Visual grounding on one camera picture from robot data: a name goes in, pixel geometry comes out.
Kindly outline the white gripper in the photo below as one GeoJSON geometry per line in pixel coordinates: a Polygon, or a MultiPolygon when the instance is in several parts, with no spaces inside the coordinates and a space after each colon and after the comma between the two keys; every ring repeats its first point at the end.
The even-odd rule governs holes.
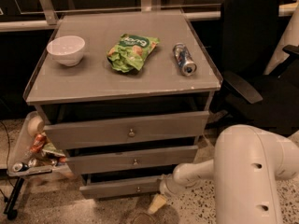
{"type": "Polygon", "coordinates": [[[174,181],[171,175],[162,175],[159,190],[161,194],[156,194],[148,208],[150,215],[155,214],[167,203],[167,198],[178,196],[184,191],[184,187],[174,181]]]}

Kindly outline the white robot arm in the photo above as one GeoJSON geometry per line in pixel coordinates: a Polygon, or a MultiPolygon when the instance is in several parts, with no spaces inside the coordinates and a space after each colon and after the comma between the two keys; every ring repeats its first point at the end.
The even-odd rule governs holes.
{"type": "Polygon", "coordinates": [[[282,224],[278,179],[298,174],[298,146],[278,132],[278,125],[294,128],[298,90],[271,89],[278,84],[277,70],[266,69],[261,54],[276,40],[278,6],[222,5],[221,65],[226,72],[257,77],[268,97],[258,98],[251,125],[233,125],[217,139],[214,158],[181,163],[163,177],[155,203],[185,190],[200,179],[215,182],[218,224],[282,224]]]}

